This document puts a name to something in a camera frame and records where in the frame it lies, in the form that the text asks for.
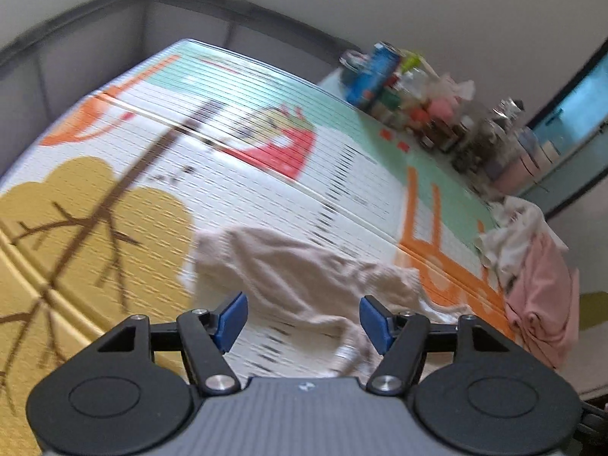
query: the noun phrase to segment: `pile of clothes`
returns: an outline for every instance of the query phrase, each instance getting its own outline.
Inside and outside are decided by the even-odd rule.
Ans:
[[[522,346],[559,368],[578,340],[578,270],[568,269],[563,257],[568,247],[536,205],[506,197],[491,206],[499,227],[477,238],[481,261],[496,271],[507,319]]]

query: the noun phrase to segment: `cartoon character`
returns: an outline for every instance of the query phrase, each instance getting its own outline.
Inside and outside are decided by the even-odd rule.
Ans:
[[[272,169],[296,180],[315,140],[314,126],[297,106],[255,111],[232,125],[224,152],[261,169]]]

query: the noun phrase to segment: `blue container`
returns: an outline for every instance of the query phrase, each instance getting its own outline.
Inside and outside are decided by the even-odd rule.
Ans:
[[[393,75],[400,61],[399,50],[385,42],[376,43],[374,53],[353,82],[346,100],[365,110],[378,97],[382,86]]]

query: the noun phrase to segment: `pink folded cloth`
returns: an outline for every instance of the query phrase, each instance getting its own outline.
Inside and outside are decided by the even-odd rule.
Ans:
[[[558,368],[578,340],[578,306],[578,270],[570,274],[551,236],[538,233],[505,302],[511,327],[526,350]]]

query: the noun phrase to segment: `circular cover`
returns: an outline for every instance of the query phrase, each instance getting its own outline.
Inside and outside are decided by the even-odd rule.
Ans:
[[[439,439],[473,454],[525,456],[557,448],[579,422],[578,396],[548,368],[520,360],[483,355],[433,372],[415,392],[417,415]]]
[[[140,452],[167,439],[189,416],[188,386],[173,372],[157,365],[133,373],[107,370],[87,377],[60,368],[32,390],[27,419],[44,449],[90,456]]]

